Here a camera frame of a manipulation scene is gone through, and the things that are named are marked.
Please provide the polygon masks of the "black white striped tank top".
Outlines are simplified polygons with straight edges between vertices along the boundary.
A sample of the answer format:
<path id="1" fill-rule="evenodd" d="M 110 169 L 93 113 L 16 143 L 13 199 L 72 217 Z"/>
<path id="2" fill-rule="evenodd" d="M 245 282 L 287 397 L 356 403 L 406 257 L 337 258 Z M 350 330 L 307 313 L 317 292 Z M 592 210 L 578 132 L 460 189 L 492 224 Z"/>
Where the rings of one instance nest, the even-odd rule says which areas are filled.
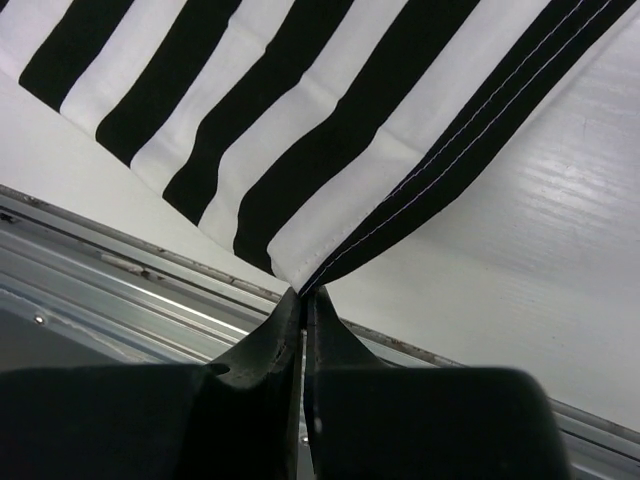
<path id="1" fill-rule="evenodd" d="M 455 200 L 635 1 L 5 1 L 1 70 L 306 292 Z"/>

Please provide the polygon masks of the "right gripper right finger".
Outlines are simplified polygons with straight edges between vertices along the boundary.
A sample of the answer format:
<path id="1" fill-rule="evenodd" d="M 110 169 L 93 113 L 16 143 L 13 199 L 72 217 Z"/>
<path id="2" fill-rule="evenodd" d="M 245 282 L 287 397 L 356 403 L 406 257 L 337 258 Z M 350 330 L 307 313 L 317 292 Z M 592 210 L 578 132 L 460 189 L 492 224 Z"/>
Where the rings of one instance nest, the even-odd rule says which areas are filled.
<path id="1" fill-rule="evenodd" d="M 306 296 L 305 417 L 319 479 L 568 479 L 539 383 L 515 369 L 399 367 Z"/>

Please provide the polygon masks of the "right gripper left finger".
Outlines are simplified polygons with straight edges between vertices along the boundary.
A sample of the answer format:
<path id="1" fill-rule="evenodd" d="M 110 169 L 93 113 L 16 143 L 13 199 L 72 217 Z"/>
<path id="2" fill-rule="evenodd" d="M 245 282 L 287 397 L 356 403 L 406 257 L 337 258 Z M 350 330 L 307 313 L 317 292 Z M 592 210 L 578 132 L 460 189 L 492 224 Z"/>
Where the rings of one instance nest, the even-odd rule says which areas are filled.
<path id="1" fill-rule="evenodd" d="M 207 364 L 38 368 L 1 377 L 5 479 L 293 479 L 301 309 Z"/>

